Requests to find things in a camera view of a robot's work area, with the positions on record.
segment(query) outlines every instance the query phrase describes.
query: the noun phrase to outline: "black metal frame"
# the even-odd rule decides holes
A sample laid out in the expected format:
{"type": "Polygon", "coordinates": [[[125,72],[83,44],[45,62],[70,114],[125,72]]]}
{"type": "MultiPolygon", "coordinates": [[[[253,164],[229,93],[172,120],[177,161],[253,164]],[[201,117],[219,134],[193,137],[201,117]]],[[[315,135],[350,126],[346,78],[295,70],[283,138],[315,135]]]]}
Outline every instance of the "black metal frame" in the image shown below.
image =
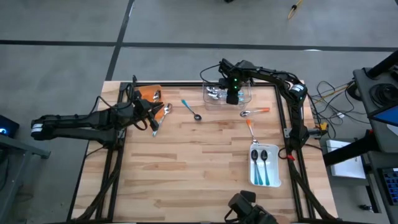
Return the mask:
{"type": "MultiPolygon", "coordinates": [[[[118,102],[120,102],[123,99],[123,90],[124,90],[125,84],[127,84],[127,83],[124,83],[124,82],[121,83],[121,86],[120,86],[120,89],[119,89],[118,102]]],[[[199,86],[202,86],[202,81],[197,81],[197,82],[137,82],[137,86],[145,86],[145,85],[197,86],[197,87],[199,87],[199,86]]],[[[283,133],[284,129],[287,128],[287,124],[286,124],[285,115],[284,115],[284,108],[283,108],[283,104],[282,104],[282,98],[280,97],[280,93],[279,93],[278,88],[273,83],[267,83],[267,82],[256,83],[256,86],[271,86],[271,87],[274,87],[276,101],[277,101],[277,106],[278,106],[278,111],[279,111],[279,119],[280,119],[280,124],[281,124],[281,130],[282,130],[282,133],[283,133]]],[[[71,206],[70,206],[70,210],[69,210],[69,214],[68,214],[66,223],[112,223],[113,222],[114,206],[115,206],[115,203],[116,203],[116,196],[117,196],[117,191],[118,191],[119,173],[121,171],[121,161],[122,161],[123,152],[124,152],[124,141],[125,141],[125,139],[123,138],[123,147],[118,152],[118,157],[116,159],[116,164],[115,164],[115,167],[114,167],[114,170],[113,170],[113,172],[118,171],[118,174],[117,174],[117,177],[115,178],[115,180],[112,183],[113,188],[112,188],[111,199],[110,199],[111,203],[109,204],[107,218],[102,218],[102,210],[103,210],[103,199],[102,199],[101,202],[99,203],[98,207],[97,207],[97,212],[96,212],[96,215],[95,215],[95,219],[92,219],[92,220],[72,220],[72,211],[73,211],[73,207],[75,205],[75,200],[76,200],[76,196],[77,196],[77,192],[78,192],[78,186],[80,184],[80,179],[81,179],[81,173],[83,172],[83,166],[84,166],[84,163],[85,163],[85,160],[83,160],[83,163],[82,163],[81,169],[80,169],[79,179],[78,179],[78,182],[76,184],[75,193],[73,195],[73,199],[72,199],[72,203],[71,203],[71,206]]],[[[287,141],[288,141],[288,139],[285,138],[285,136],[284,136],[285,144],[287,144],[287,141]]],[[[104,167],[103,181],[101,183],[101,191],[103,191],[104,186],[106,185],[106,181],[109,180],[108,175],[109,175],[109,172],[110,172],[112,154],[113,154],[112,151],[108,151],[108,155],[106,157],[106,163],[105,163],[105,167],[104,167]]],[[[302,155],[301,151],[297,152],[297,160],[298,160],[298,164],[299,164],[299,167],[300,167],[300,173],[301,173],[301,175],[303,177],[303,180],[308,185],[307,173],[305,171],[305,163],[304,163],[304,159],[303,159],[303,155],[302,155]]],[[[299,188],[297,186],[297,182],[294,180],[294,178],[292,177],[292,174],[291,174],[292,170],[295,169],[294,162],[291,161],[290,159],[288,159],[287,163],[288,163],[288,167],[289,167],[290,182],[292,184],[292,192],[293,192],[295,210],[296,210],[298,222],[302,222],[302,221],[305,220],[308,223],[318,223],[319,220],[315,219],[315,212],[314,212],[313,206],[311,205],[311,203],[310,203],[310,201],[309,201],[307,196],[305,196],[305,198],[306,198],[307,207],[308,207],[308,214],[310,215],[310,218],[304,218],[303,217],[303,209],[302,209],[302,205],[301,205],[299,188]]]]}

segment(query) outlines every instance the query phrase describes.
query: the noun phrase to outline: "white tray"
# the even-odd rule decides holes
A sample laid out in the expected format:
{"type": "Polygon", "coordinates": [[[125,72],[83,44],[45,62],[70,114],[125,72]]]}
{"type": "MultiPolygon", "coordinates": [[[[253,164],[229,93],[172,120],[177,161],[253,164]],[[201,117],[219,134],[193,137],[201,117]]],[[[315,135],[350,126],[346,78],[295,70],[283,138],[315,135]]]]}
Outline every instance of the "white tray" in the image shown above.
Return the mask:
{"type": "Polygon", "coordinates": [[[279,168],[278,168],[278,146],[271,144],[251,144],[249,152],[249,182],[252,185],[261,187],[279,187],[281,182],[279,180],[279,168]],[[262,185],[254,184],[254,161],[251,159],[251,152],[257,150],[259,157],[257,159],[257,167],[262,180],[262,185]],[[261,159],[261,152],[266,150],[268,153],[268,159],[266,160],[267,174],[269,179],[269,185],[266,185],[266,173],[264,170],[264,161],[261,159]]]}

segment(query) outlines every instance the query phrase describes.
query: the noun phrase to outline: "utensil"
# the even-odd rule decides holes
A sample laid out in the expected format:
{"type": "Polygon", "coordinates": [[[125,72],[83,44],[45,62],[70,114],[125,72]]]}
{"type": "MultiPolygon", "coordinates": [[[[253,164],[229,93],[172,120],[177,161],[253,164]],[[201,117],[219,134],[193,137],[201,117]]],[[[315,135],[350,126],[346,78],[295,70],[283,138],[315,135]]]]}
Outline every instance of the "utensil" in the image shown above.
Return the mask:
{"type": "Polygon", "coordinates": [[[253,138],[252,143],[253,143],[253,144],[259,144],[259,141],[257,141],[257,140],[254,138],[253,129],[251,128],[251,120],[247,119],[247,120],[246,120],[246,123],[247,123],[248,126],[249,126],[250,133],[251,133],[251,137],[253,138]]]}
{"type": "MultiPolygon", "coordinates": [[[[162,118],[161,118],[160,121],[159,121],[159,127],[157,128],[157,131],[159,130],[160,125],[162,125],[163,120],[164,120],[164,118],[166,117],[166,115],[167,115],[168,113],[171,112],[172,108],[173,108],[173,104],[171,104],[171,103],[168,103],[167,106],[165,106],[165,108],[163,108],[164,114],[163,114],[162,118]]],[[[154,131],[154,132],[152,133],[152,136],[153,136],[153,137],[156,136],[157,131],[154,131]]]]}
{"type": "Polygon", "coordinates": [[[261,159],[264,161],[264,170],[266,172],[266,186],[268,186],[269,185],[269,179],[268,179],[267,163],[266,163],[266,160],[268,159],[268,152],[266,150],[263,150],[261,152],[261,159]]]}
{"type": "Polygon", "coordinates": [[[160,96],[161,96],[161,92],[160,92],[160,90],[156,90],[156,92],[155,92],[155,94],[154,94],[154,97],[153,97],[153,99],[154,99],[154,103],[156,103],[156,102],[158,102],[158,101],[159,101],[159,99],[160,99],[160,96]]]}
{"type": "Polygon", "coordinates": [[[188,108],[188,110],[193,113],[193,118],[195,119],[195,121],[201,121],[201,116],[193,112],[193,110],[191,109],[191,107],[189,107],[188,103],[185,100],[181,100],[181,102],[188,108]]]}
{"type": "Polygon", "coordinates": [[[264,108],[264,109],[255,110],[255,111],[242,111],[241,117],[249,116],[251,113],[268,112],[268,111],[269,111],[269,108],[264,108]]]}
{"type": "Polygon", "coordinates": [[[255,185],[262,185],[262,179],[260,176],[260,171],[259,168],[257,166],[257,159],[259,157],[259,153],[257,152],[257,150],[253,150],[251,151],[251,159],[254,162],[254,184],[255,185]]]}

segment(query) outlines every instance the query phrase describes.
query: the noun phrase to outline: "orange object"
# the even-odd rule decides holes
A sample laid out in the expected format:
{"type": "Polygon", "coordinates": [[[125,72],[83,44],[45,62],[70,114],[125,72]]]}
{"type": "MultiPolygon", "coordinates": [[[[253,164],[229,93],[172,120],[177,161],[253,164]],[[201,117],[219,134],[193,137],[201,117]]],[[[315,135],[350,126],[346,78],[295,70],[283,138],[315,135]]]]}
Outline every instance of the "orange object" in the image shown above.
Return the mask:
{"type": "MultiPolygon", "coordinates": [[[[151,86],[140,86],[138,90],[141,93],[141,98],[145,99],[149,102],[154,101],[154,95],[157,90],[160,90],[160,98],[158,102],[164,102],[163,94],[162,94],[162,87],[160,85],[151,85],[151,86]]],[[[164,114],[164,110],[161,109],[159,112],[156,113],[155,119],[159,121],[164,114]]]]}

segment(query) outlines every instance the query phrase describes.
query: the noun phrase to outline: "wooden tabletop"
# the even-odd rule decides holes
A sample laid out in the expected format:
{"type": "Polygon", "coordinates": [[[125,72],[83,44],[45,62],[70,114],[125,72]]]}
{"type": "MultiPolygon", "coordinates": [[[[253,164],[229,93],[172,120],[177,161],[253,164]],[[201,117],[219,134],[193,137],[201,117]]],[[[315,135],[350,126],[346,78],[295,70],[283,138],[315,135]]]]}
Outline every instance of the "wooden tabletop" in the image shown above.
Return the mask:
{"type": "MultiPolygon", "coordinates": [[[[120,82],[105,82],[101,96],[116,103],[120,82]]],[[[258,187],[248,180],[251,135],[240,110],[209,111],[201,87],[162,87],[164,103],[173,104],[156,137],[152,130],[128,127],[114,222],[223,222],[228,202],[240,190],[257,193],[257,204],[279,223],[297,221],[287,162],[279,159],[278,188],[258,187]],[[196,122],[181,103],[185,99],[202,116],[196,122]]],[[[248,110],[270,107],[268,113],[250,116],[260,143],[284,147],[274,87],[253,87],[248,110]]],[[[100,104],[99,110],[105,109],[100,104]]],[[[289,124],[287,108],[285,117],[289,124]]],[[[314,127],[308,100],[305,125],[314,127]]],[[[318,141],[308,143],[319,146],[318,141]]],[[[88,153],[101,147],[91,142],[88,153]]],[[[330,214],[337,217],[322,153],[303,147],[310,188],[330,214]]],[[[84,164],[72,218],[84,212],[98,193],[106,150],[90,155],[84,164]]],[[[109,194],[103,215],[106,215],[109,194]]],[[[308,217],[302,191],[302,208],[308,217]]]]}

